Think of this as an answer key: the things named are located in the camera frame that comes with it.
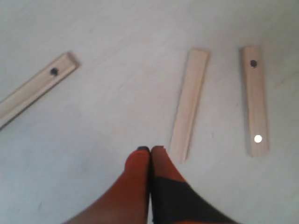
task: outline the white dot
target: white dot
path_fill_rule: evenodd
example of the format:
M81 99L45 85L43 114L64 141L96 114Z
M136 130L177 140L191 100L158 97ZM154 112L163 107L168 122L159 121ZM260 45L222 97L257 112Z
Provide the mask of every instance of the white dot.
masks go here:
M257 134L256 136L254 136L254 141L256 143L260 143L263 140L262 136Z

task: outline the gray floor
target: gray floor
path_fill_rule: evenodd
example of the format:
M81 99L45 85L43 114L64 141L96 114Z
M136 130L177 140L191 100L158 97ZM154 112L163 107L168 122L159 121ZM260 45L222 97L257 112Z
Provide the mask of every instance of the gray floor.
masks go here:
M239 222L299 221L298 0L0 0L0 33L0 99L65 51L82 63L0 132L1 224L60 223L105 192L137 146L167 147L193 47L212 55L178 169ZM249 44L264 49L264 158L245 150Z

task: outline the wooden slat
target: wooden slat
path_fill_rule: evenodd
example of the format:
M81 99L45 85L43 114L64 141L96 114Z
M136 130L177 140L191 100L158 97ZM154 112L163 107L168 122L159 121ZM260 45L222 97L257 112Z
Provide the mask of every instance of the wooden slat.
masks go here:
M208 57L207 51L197 49L191 50L189 54L169 151L170 157L181 163L187 157Z
M70 53L64 53L2 100L0 102L0 128L67 77L77 67L78 63Z
M251 155L264 156L269 151L262 50L248 46L242 50L244 81L247 92L249 138Z

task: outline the wooden strip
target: wooden strip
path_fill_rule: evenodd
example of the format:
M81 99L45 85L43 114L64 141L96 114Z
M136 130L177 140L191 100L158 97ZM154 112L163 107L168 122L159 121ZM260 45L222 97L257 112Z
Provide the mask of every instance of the wooden strip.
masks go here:
M0 102L0 128L25 110L78 67L70 53L64 53L24 85Z
M176 120L170 142L170 157L183 163L186 160L193 121L209 53L193 49L189 54Z
M269 151L269 140L262 50L258 46L248 46L242 53L251 155L264 156Z

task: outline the white floor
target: white floor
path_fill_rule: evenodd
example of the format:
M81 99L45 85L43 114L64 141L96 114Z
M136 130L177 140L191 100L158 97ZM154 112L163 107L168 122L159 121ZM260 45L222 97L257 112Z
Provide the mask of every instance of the white floor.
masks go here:
M249 44L264 49L264 158L245 150L239 49ZM193 47L212 55L178 169L241 223L297 223L298 0L0 0L0 99L65 51L82 63L0 132L0 223L61 223L137 146L167 147Z

